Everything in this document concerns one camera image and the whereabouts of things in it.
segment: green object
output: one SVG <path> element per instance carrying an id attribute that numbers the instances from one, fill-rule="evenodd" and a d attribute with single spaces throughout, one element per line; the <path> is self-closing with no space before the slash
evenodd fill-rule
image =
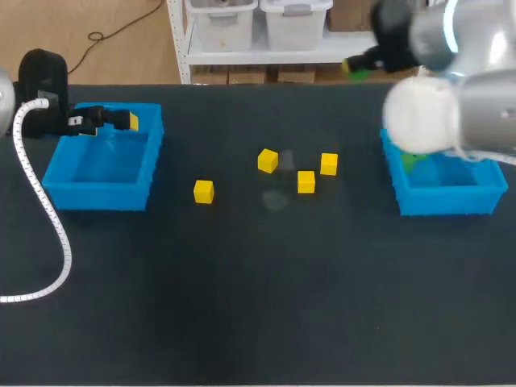
<path id="1" fill-rule="evenodd" d="M 421 160 L 425 160 L 427 155 L 414 155 L 412 153 L 405 153 L 401 155 L 403 168 L 405 172 L 411 173 L 414 170 L 414 166 Z"/>
<path id="2" fill-rule="evenodd" d="M 371 72 L 369 70 L 358 70 L 354 73 L 349 73 L 349 79 L 353 81 L 365 81 L 367 78 L 369 78 L 369 74 Z"/>

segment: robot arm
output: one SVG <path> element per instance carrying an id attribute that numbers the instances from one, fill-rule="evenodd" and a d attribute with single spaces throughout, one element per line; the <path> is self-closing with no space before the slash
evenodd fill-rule
<path id="1" fill-rule="evenodd" d="M 378 45 L 351 71 L 425 65 L 436 77 L 395 85 L 384 104 L 391 140 L 409 153 L 454 150 L 516 164 L 516 0 L 448 0 L 414 13 L 405 0 L 372 10 Z"/>
<path id="2" fill-rule="evenodd" d="M 68 100 L 65 60 L 36 49 L 22 59 L 17 82 L 11 82 L 7 72 L 0 69 L 0 136 L 10 132 L 14 112 L 22 103 L 36 98 L 46 98 L 50 107 L 27 115 L 22 129 L 25 137 L 96 135 L 104 123 L 119 130 L 138 130 L 138 119 L 128 110 L 110 111 L 102 106 L 73 109 Z"/>

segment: blue plastic bin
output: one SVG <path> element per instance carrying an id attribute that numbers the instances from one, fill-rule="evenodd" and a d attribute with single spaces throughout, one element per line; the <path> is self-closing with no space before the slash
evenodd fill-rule
<path id="1" fill-rule="evenodd" d="M 106 124 L 98 135 L 63 137 L 43 179 L 60 210 L 145 210 L 164 134 L 161 106 L 150 103 L 81 103 L 128 109 L 139 131 Z"/>
<path id="2" fill-rule="evenodd" d="M 407 172 L 402 151 L 385 129 L 381 140 L 402 215 L 492 214 L 507 191 L 506 179 L 495 161 L 471 163 L 435 153 Z"/>

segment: wooden floor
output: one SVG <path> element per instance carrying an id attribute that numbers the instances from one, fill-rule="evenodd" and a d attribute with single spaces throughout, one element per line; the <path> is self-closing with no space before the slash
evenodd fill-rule
<path id="1" fill-rule="evenodd" d="M 0 0 L 0 67 L 17 79 L 33 48 L 61 54 L 71 69 L 104 35 L 154 8 L 160 0 Z M 76 84 L 180 83 L 166 3 L 153 15 L 95 47 L 70 76 Z"/>

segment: white cable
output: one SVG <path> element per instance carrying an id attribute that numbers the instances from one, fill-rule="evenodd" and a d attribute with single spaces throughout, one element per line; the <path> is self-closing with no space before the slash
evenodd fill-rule
<path id="1" fill-rule="evenodd" d="M 47 109 L 48 106 L 48 100 L 45 98 L 37 98 L 33 101 L 29 101 L 27 103 L 22 104 L 22 106 L 16 112 L 15 120 L 13 122 L 13 140 L 15 142 L 16 153 L 18 154 L 18 158 L 23 170 L 27 175 L 27 179 L 31 183 L 35 194 L 38 196 L 41 205 L 47 212 L 47 215 L 52 221 L 52 225 L 56 229 L 56 233 L 59 236 L 59 241 L 61 242 L 64 256 L 63 269 L 56 281 L 49 287 L 40 290 L 39 292 L 21 294 L 19 296 L 0 296 L 0 304 L 36 300 L 37 298 L 47 296 L 54 290 L 59 288 L 61 285 L 63 285 L 63 283 L 66 281 L 66 278 L 70 274 L 70 269 L 72 268 L 72 249 L 70 247 L 70 242 L 68 241 L 68 236 L 66 235 L 65 229 L 63 228 L 61 221 L 57 217 L 57 213 L 54 210 L 54 207 L 52 207 L 51 202 L 48 200 L 47 194 L 43 190 L 43 187 L 41 186 L 40 182 L 38 181 L 38 178 L 34 173 L 34 170 L 32 169 L 31 163 L 29 162 L 27 154 L 25 153 L 25 147 L 23 146 L 22 141 L 22 124 L 23 119 L 25 119 L 27 113 L 34 109 Z"/>

